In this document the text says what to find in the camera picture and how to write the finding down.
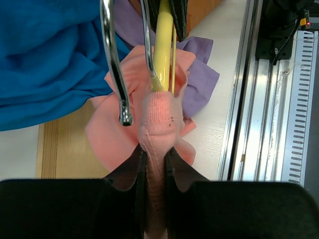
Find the pink t-shirt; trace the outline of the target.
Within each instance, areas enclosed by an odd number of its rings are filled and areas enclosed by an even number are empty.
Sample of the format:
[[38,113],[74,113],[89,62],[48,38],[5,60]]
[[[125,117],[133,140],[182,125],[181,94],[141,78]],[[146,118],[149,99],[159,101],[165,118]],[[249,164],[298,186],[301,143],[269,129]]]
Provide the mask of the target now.
[[119,103],[115,94],[91,99],[95,111],[86,125],[86,134],[95,156],[108,170],[115,170],[137,145],[147,153],[146,237],[164,239],[166,209],[164,201],[164,157],[175,148],[188,164],[195,158],[195,149],[182,137],[195,128],[184,119],[182,98],[187,85],[188,69],[196,56],[177,50],[175,91],[153,92],[146,65],[145,50],[135,46],[121,61],[124,81],[129,91],[133,124],[119,123]]

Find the blue t-shirt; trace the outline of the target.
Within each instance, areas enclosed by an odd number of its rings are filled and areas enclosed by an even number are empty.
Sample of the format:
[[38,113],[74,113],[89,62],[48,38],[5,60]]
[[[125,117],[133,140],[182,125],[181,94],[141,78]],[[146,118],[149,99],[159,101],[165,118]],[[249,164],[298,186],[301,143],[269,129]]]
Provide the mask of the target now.
[[0,3],[0,128],[41,124],[108,95],[97,0]]

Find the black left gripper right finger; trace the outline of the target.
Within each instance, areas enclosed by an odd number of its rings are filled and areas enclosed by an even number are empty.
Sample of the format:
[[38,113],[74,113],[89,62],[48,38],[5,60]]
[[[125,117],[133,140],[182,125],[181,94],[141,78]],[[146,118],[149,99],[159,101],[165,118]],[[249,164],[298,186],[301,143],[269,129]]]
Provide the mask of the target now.
[[191,239],[198,227],[194,183],[208,179],[173,147],[165,156],[166,228],[169,239]]

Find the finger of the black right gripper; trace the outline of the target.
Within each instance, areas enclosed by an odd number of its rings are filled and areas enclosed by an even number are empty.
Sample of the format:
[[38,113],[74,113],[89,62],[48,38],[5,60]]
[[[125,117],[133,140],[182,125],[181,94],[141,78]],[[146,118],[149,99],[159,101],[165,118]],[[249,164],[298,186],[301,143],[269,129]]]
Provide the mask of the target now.
[[171,15],[176,28],[179,42],[187,37],[187,7],[188,0],[169,0]]

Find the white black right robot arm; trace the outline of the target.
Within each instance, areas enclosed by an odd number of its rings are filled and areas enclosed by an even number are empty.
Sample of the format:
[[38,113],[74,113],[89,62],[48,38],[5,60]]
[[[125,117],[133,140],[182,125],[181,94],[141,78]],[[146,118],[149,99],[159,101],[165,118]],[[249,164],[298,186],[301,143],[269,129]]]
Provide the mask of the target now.
[[255,60],[268,60],[276,65],[280,60],[289,60],[292,55],[293,38],[298,29],[310,26],[309,10],[315,0],[242,0],[253,6],[249,33],[257,27],[256,48],[252,49],[253,36],[249,37],[247,55],[255,53]]

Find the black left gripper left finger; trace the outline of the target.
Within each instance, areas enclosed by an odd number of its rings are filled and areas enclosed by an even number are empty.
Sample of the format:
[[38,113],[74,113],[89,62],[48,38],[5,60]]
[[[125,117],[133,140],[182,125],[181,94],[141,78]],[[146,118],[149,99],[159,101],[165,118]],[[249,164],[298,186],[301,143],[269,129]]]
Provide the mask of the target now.
[[112,239],[143,239],[145,232],[147,155],[137,146],[131,156],[104,178],[107,229]]

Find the yellow plastic hanger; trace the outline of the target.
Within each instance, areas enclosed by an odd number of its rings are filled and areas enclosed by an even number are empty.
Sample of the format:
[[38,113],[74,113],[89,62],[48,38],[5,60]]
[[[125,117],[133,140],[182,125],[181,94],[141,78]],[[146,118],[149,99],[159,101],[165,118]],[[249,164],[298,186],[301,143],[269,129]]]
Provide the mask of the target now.
[[[109,73],[114,83],[119,101],[119,122],[123,126],[130,126],[133,123],[133,116],[130,111],[130,101],[124,77],[120,67],[120,60],[116,45],[116,34],[113,18],[113,0],[100,1],[100,19],[103,35],[104,50],[109,66]],[[158,19],[156,25],[155,45],[151,43],[151,17],[147,0],[140,1],[143,31],[145,41],[145,57],[152,91],[173,91],[172,84],[175,77],[169,78],[174,71],[171,65],[176,58],[176,28],[171,12],[172,2],[161,0],[159,2]]]

